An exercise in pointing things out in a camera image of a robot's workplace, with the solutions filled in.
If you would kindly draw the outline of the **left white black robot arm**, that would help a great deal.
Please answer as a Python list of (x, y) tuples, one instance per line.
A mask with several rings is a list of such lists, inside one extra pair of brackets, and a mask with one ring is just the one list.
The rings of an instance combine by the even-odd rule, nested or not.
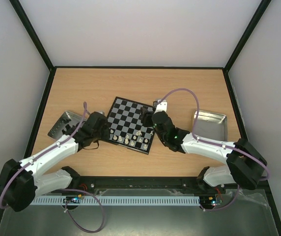
[(109, 137), (106, 116), (93, 112), (76, 125), (67, 124), (62, 136), (37, 154), (20, 161), (8, 160), (0, 173), (0, 208), (10, 207), (19, 212), (43, 194), (76, 185), (79, 175), (71, 168), (53, 174), (46, 172), (66, 157)]

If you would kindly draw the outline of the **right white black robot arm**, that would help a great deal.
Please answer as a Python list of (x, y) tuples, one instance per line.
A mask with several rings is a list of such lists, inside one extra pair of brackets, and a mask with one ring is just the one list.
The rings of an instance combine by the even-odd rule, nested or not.
[(141, 122), (155, 130), (161, 143), (174, 152), (198, 154), (221, 162), (219, 167), (205, 167), (197, 177), (200, 191), (207, 193), (222, 184), (238, 184), (255, 190), (264, 181), (267, 161), (246, 139), (237, 142), (212, 140), (177, 128), (164, 110), (140, 109)]

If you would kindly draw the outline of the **pile of black chess pieces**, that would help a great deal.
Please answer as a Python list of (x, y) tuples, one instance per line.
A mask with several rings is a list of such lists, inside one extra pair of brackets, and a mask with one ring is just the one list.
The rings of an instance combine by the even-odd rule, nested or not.
[(72, 133), (72, 126), (71, 126), (71, 119), (69, 118), (64, 118), (62, 120), (62, 134), (63, 135), (70, 135)]

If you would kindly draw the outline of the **black and grey chessboard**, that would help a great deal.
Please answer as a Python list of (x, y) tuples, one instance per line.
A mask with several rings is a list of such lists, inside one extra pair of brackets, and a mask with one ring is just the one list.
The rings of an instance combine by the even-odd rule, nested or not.
[[(116, 97), (114, 99), (107, 115), (110, 130), (114, 131), (113, 134), (110, 133), (109, 143), (149, 154), (155, 131), (152, 127), (142, 125), (140, 119), (141, 107), (145, 107), (149, 111), (154, 110), (153, 106), (126, 98)], [(126, 138), (129, 140), (128, 144), (124, 143)]]

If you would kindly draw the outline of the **left metal tray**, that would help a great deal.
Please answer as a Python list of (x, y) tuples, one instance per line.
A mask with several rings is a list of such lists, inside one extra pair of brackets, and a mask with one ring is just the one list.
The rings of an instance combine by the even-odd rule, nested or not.
[(63, 131), (66, 130), (67, 125), (69, 126), (77, 125), (80, 122), (81, 118), (82, 116), (74, 112), (65, 111), (60, 116), (60, 118), (55, 122), (55, 124), (50, 129), (47, 135), (50, 138), (58, 140), (63, 135)]

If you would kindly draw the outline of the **metal tray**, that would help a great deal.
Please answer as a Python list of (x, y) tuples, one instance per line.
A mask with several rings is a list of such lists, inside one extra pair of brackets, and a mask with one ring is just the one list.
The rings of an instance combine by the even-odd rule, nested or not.
[(60, 118), (55, 122), (55, 124), (50, 129), (47, 135), (50, 138), (58, 140), (63, 135), (63, 131), (66, 130), (67, 125), (69, 126), (77, 125), (80, 122), (81, 118), (82, 116), (74, 112), (65, 111), (60, 116)]
[(217, 141), (228, 141), (228, 118), (224, 114), (200, 110), (194, 134)]

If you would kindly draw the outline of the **right metal tray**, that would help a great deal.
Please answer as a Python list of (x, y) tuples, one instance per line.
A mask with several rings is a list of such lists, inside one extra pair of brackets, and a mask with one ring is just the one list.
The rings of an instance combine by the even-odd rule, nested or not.
[(217, 141), (228, 141), (228, 118), (224, 114), (200, 110), (194, 134)]

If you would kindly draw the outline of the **black aluminium frame rail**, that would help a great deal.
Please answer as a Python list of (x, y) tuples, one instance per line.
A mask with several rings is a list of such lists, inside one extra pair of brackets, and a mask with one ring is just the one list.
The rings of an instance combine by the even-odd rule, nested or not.
[(34, 180), (23, 178), (22, 181), (14, 181), (10, 190), (17, 188), (17, 193), (31, 199), (54, 191), (70, 189), (71, 192), (84, 190), (94, 193), (98, 189), (167, 189), (176, 190), (184, 194), (214, 195), (224, 188), (219, 184), (214, 187), (207, 185), (201, 177), (82, 177), (68, 172), (52, 173)]

